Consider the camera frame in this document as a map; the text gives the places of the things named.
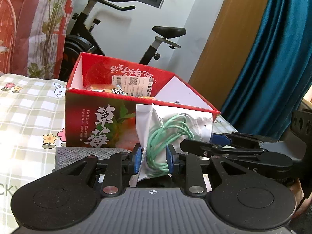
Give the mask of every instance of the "blue curtain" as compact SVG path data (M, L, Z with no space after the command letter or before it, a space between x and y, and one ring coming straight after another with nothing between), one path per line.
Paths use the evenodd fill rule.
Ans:
M239 132L279 138L312 83L312 0L268 0L221 114Z

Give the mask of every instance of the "black knob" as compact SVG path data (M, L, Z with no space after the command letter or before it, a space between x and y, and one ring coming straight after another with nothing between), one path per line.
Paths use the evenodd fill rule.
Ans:
M101 21L98 20L97 18L95 18L95 19L93 20L93 22L94 22L96 25L98 25L99 23L101 23Z
M154 54L154 60L158 60L160 58L160 54Z
M78 18L79 14L78 13L75 13L72 17L73 20L76 20Z

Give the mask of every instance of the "pink flower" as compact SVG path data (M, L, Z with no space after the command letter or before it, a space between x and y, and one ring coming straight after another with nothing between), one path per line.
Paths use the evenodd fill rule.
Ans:
M60 140L62 142L65 142L66 141L66 139L65 139L65 128L63 128L62 131L58 132L57 136L60 137Z
M15 87L15 84L14 84L14 83L7 83L7 84L5 85L4 88L9 88L9 89L11 89L12 87Z

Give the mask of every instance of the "green cable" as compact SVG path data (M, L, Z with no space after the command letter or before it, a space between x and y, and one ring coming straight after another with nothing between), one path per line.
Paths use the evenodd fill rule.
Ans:
M194 134L186 124L186 114L175 115L165 122L165 124L150 133L147 149L146 149L146 162L148 166L155 171L153 177L167 175L169 173L167 163L157 163L155 158L166 146L180 136L187 135L188 139L194 140ZM166 137L167 129L176 128L178 132L173 133Z

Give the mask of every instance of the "checkered tablecloth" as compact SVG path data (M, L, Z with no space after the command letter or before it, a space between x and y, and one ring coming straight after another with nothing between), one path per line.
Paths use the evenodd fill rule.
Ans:
M13 193L54 169L55 147L63 146L65 82L5 74L0 77L0 234L17 228ZM221 116L215 133L235 131Z

